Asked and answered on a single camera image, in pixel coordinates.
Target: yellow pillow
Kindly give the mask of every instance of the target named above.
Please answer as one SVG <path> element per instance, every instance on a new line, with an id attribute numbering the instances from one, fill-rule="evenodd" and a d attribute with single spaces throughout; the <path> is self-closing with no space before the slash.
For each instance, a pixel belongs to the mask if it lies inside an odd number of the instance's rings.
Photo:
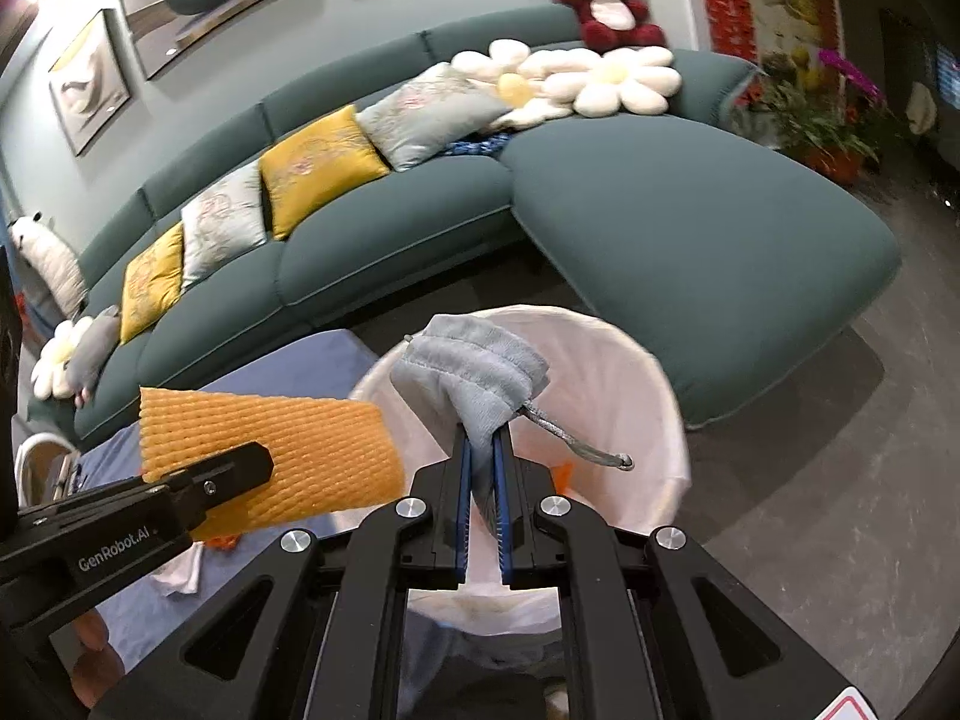
<path id="1" fill-rule="evenodd" d="M 123 277 L 120 343 L 138 336 L 179 300 L 183 262 L 184 223 L 178 221 L 127 264 Z"/>
<path id="2" fill-rule="evenodd" d="M 275 238 L 283 240 L 320 206 L 390 172 L 358 127 L 355 113 L 347 105 L 261 156 Z"/>

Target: orange mesh sponge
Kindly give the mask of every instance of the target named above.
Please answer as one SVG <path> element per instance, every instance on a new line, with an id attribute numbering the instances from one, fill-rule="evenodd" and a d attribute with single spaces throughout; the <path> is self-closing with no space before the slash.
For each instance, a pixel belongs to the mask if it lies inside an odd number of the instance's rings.
<path id="1" fill-rule="evenodd" d="M 147 483 L 247 442 L 270 450 L 270 481 L 210 509 L 194 541 L 387 503 L 404 492 L 400 455 L 371 403 L 140 390 Z"/>

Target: gray stuffed toy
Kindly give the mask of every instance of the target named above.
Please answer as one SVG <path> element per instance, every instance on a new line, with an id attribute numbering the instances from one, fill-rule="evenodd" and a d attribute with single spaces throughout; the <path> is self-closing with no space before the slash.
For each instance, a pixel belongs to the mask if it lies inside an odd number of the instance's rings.
<path id="1" fill-rule="evenodd" d="M 76 393 L 74 403 L 77 408 L 93 398 L 100 371 L 119 341 L 120 309 L 107 306 L 94 317 L 93 324 L 83 333 L 66 365 L 66 381 Z"/>

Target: orchid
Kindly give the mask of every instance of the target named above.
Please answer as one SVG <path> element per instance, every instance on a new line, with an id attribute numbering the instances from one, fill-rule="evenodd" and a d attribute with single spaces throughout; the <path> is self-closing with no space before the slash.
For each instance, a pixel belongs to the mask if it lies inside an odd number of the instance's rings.
<path id="1" fill-rule="evenodd" d="M 857 89 L 861 90 L 863 94 L 867 95 L 874 103 L 878 103 L 883 98 L 883 94 L 880 92 L 880 87 L 877 84 L 873 83 L 858 66 L 854 65 L 848 59 L 845 59 L 843 56 L 839 55 L 838 52 L 832 49 L 821 49 L 820 50 L 820 61 L 824 66 L 833 68 L 837 70 L 847 81 L 850 81 L 851 84 L 856 86 Z"/>

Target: sofa cushion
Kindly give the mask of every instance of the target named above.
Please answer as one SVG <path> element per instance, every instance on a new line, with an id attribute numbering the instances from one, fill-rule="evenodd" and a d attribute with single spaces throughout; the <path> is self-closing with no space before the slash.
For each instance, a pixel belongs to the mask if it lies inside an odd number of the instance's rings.
<path id="1" fill-rule="evenodd" d="M 822 176 L 671 116 L 562 119 L 502 154 L 514 213 L 700 424 L 784 378 L 891 280 L 887 227 Z"/>
<path id="2" fill-rule="evenodd" d="M 280 260 L 280 295 L 322 326 L 515 240 L 510 196 L 510 173 L 488 157 L 442 157 L 391 173 L 294 230 Z"/>
<path id="3" fill-rule="evenodd" d="M 301 76 L 263 100 L 274 138 L 337 108 L 411 79 L 433 61 L 419 35 L 339 59 Z"/>
<path id="4" fill-rule="evenodd" d="M 439 62 L 356 121 L 394 170 L 403 172 L 510 111 L 498 95 Z"/>
<path id="5" fill-rule="evenodd" d="M 171 227 L 131 260 L 120 302 L 120 343 L 157 322 L 179 300 L 184 280 L 184 223 Z"/>
<path id="6" fill-rule="evenodd" d="M 134 257 L 140 255 L 157 240 L 157 231 L 150 227 L 127 251 L 121 255 L 103 277 L 90 288 L 86 297 L 85 313 L 95 317 L 107 306 L 119 306 L 123 298 L 123 282 L 127 266 Z"/>
<path id="7" fill-rule="evenodd" d="M 78 439 L 73 426 L 75 410 L 73 400 L 58 400 L 54 397 L 37 400 L 31 397 L 27 401 L 27 420 L 34 429 L 40 425 L 52 427 L 76 446 Z"/>
<path id="8" fill-rule="evenodd" d="M 181 208 L 184 220 L 181 290 L 189 290 L 230 260 L 267 242 L 260 182 L 258 162 L 247 162 Z"/>
<path id="9" fill-rule="evenodd" d="M 449 62 L 459 52 L 487 53 L 500 38 L 520 40 L 528 46 L 544 46 L 580 40 L 580 25 L 572 8 L 547 4 L 517 10 L 486 13 L 428 29 L 426 45 L 437 62 Z"/>
<path id="10" fill-rule="evenodd" d="M 390 172 L 354 113 L 353 106 L 346 105 L 261 156 L 275 238 L 285 239 L 330 200 Z"/>
<path id="11" fill-rule="evenodd" d="M 77 410 L 74 419 L 77 436 L 83 446 L 93 446 L 139 415 L 140 383 L 137 365 L 150 343 L 150 330 L 114 349 L 104 365 L 93 399 Z"/>
<path id="12" fill-rule="evenodd" d="M 683 86 L 670 98 L 670 113 L 712 127 L 727 126 L 733 103 L 760 72 L 739 56 L 684 49 L 673 50 L 673 68 Z"/>
<path id="13" fill-rule="evenodd" d="M 127 254 L 130 247 L 140 240 L 153 223 L 154 218 L 143 191 L 137 190 L 133 197 L 120 206 L 120 210 L 104 225 L 78 258 L 80 272 L 88 289 Z"/>
<path id="14" fill-rule="evenodd" d="M 294 317 L 277 294 L 284 245 L 272 241 L 224 265 L 187 290 L 152 330 L 140 359 L 143 386 L 198 386 L 272 348 Z"/>
<path id="15" fill-rule="evenodd" d="M 261 105 L 221 124 L 144 183 L 143 194 L 154 219 L 184 205 L 198 191 L 234 167 L 250 162 L 271 144 Z"/>

